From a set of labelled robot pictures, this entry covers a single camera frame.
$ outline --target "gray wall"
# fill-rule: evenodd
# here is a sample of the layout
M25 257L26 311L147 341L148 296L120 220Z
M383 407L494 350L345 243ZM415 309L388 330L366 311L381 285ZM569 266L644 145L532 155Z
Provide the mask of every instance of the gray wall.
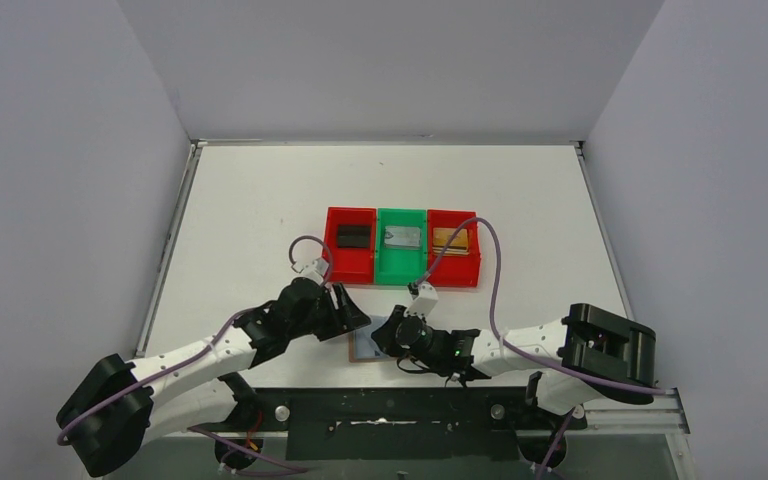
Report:
M0 1L0 478L79 478L54 415L136 343L187 142L115 0Z
M768 2L667 0L585 154L704 478L768 478Z
M193 138L581 140L663 0L121 0Z

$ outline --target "metal frame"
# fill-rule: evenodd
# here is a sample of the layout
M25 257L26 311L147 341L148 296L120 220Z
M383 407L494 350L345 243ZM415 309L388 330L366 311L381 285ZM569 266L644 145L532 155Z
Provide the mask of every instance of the metal frame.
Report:
M617 288L620 292L626 316L634 320L634 314L631 309L631 303L622 280L619 266L617 265L614 250L611 246L608 232L602 221L602 215L598 203L593 194L590 184L590 177L587 172L586 160L582 151L583 143L579 141L572 142L524 142L522 138L511 136L505 138L482 138L473 139L464 138L435 138L434 135L407 135L398 137L387 137L380 140L280 140L280 139L239 139L239 140L198 140L194 141L190 148L189 159L186 164L181 187L178 192L178 200L172 216L169 232L166 236L166 244L163 249L160 265L158 267L157 280L152 292L151 303L146 314L145 322L140 334L139 343L136 347L136 356L145 355L148 341L151 336L151 329L154 325L154 319L157 315L157 308L160 297L163 293L163 286L166 281L166 274L169 270L169 264L175 249L175 243L181 228L184 212L187 207L190 190L192 189L196 170L202 149L205 146L227 145L227 146L274 146L274 145L566 145L571 144L578 156L579 165L590 196L591 205L596 215L596 221L602 233L602 239L605 243L605 249L608 252L608 258L611 262L611 269L614 272L614 278L617 282ZM597 400L588 404L588 423L585 430L571 431L569 435L605 435L605 434L655 434L665 435L676 473L680 480L696 480L696 469L690 454L686 435L690 433L687 423L687 417L684 414L684 407L681 403L681 397L677 389L672 389L666 396L656 397L655 403L646 406L623 405L609 400ZM521 436L545 435L546 432L517 432ZM235 432L229 432L228 437L234 438L239 435ZM269 432L256 435L259 438L280 438L287 434L282 432ZM196 434L182 432L169 437L192 437Z

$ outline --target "bolt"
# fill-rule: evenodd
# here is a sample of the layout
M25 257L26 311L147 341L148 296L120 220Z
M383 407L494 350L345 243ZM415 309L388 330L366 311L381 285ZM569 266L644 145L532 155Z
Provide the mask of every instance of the bolt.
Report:
M286 422L288 418L290 418L290 409L285 405L278 405L275 408L275 420Z
M498 403L493 405L490 407L490 417L493 418L493 420L501 420L505 418L505 407Z

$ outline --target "table surface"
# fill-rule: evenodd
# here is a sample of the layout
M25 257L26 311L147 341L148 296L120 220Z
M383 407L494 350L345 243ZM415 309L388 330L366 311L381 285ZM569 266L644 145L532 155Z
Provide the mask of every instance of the table surface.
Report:
M234 312L274 299L294 277L287 247L321 236L329 206L471 210L496 228L503 250L500 328L546 323L572 303L625 316L593 205L572 146L206 146L169 261L146 355L214 333ZM429 323L488 328L495 254L479 228L475 289L441 289ZM303 242L297 259L319 249ZM357 286L370 315L408 304L405 288ZM443 386L392 361L349 363L346 336L312 336L246 371L255 387ZM484 385L522 385L510 373Z

